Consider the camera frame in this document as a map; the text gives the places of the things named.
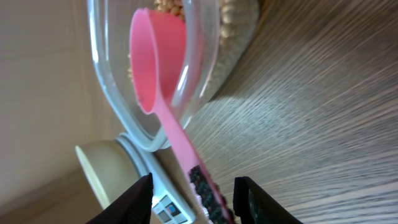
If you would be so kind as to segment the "white bowl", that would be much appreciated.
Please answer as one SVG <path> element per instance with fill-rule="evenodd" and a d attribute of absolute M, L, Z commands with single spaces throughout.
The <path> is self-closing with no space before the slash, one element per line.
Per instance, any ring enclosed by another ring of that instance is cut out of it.
<path fill-rule="evenodd" d="M 103 209 L 139 180 L 131 158 L 115 140 L 79 145 L 75 147 L 75 152 Z"/>

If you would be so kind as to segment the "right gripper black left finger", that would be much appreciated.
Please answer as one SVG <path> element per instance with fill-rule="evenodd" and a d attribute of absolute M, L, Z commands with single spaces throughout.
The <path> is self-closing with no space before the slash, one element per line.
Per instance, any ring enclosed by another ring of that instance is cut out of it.
<path fill-rule="evenodd" d="M 153 195 L 154 183 L 150 172 L 87 224 L 149 224 Z"/>

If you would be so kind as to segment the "pink plastic measuring scoop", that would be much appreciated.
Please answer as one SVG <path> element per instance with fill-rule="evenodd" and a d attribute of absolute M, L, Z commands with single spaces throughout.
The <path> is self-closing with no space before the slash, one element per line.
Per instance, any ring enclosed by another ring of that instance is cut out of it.
<path fill-rule="evenodd" d="M 183 67 L 185 41 L 185 25 L 179 18 L 148 8 L 137 9 L 129 41 L 134 91 L 141 110 L 158 117 L 208 220 L 234 223 L 224 197 L 170 107 Z"/>

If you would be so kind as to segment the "white digital kitchen scale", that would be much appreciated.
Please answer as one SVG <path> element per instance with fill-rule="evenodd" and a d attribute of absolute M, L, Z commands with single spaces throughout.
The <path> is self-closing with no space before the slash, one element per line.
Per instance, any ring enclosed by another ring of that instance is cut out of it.
<path fill-rule="evenodd" d="M 139 176 L 152 173 L 152 211 L 159 221 L 165 224 L 193 223 L 196 219 L 194 211 L 170 181 L 153 153 L 135 145 L 127 133 L 121 133 L 116 142 L 127 152 Z"/>

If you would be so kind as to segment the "clear container of soybeans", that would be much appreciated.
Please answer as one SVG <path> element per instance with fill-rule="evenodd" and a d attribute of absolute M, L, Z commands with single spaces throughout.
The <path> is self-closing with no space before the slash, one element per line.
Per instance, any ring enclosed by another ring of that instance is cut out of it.
<path fill-rule="evenodd" d="M 177 1 L 88 0 L 93 65 L 105 97 L 131 142 L 145 151 L 169 147 L 157 117 L 137 104 L 129 61 L 129 33 L 137 9 L 164 10 Z M 171 106 L 186 127 L 211 100 L 245 51 L 259 17 L 257 0 L 182 1 L 186 44 Z"/>

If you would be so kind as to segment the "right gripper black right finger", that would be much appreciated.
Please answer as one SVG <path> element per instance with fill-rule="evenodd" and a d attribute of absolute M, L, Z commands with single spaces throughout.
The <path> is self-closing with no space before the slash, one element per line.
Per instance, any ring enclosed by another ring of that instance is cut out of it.
<path fill-rule="evenodd" d="M 233 210 L 242 224 L 302 224 L 247 176 L 234 179 Z"/>

